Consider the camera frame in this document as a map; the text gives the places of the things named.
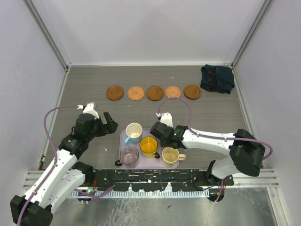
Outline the brown wooden coaster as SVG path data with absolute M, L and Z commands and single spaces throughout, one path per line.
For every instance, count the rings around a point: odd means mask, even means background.
M 121 86 L 114 85 L 106 90 L 106 96 L 109 100 L 116 101 L 123 97 L 124 90 Z
M 184 95 L 191 100 L 199 99 L 202 95 L 201 88 L 197 85 L 187 85 L 184 88 Z
M 159 101 L 164 96 L 164 91 L 160 86 L 151 86 L 146 92 L 147 98 L 152 101 Z

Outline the woven rattan coaster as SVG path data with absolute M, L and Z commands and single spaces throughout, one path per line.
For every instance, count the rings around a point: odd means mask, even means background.
M 181 96 L 181 90 L 177 86 L 169 86 L 165 90 L 165 95 L 168 98 L 178 98 Z
M 144 89 L 139 86 L 133 86 L 128 90 L 127 96 L 134 101 L 141 100 L 144 97 Z

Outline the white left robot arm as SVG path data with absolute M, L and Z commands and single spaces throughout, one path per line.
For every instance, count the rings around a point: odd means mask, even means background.
M 62 139 L 55 156 L 35 184 L 23 195 L 15 195 L 10 208 L 18 226 L 48 226 L 55 209 L 78 186 L 90 186 L 95 180 L 93 167 L 79 161 L 95 137 L 116 132 L 118 124 L 104 112 L 106 124 L 96 111 L 82 113 L 71 133 Z

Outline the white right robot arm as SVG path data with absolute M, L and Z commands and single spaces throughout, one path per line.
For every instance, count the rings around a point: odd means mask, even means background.
M 150 134 L 159 140 L 161 147 L 199 148 L 226 155 L 222 160 L 211 161 L 206 171 L 207 182 L 213 186 L 236 173 L 251 177 L 260 174 L 265 147 L 244 129 L 217 134 L 181 125 L 173 128 L 158 121 L 151 127 Z

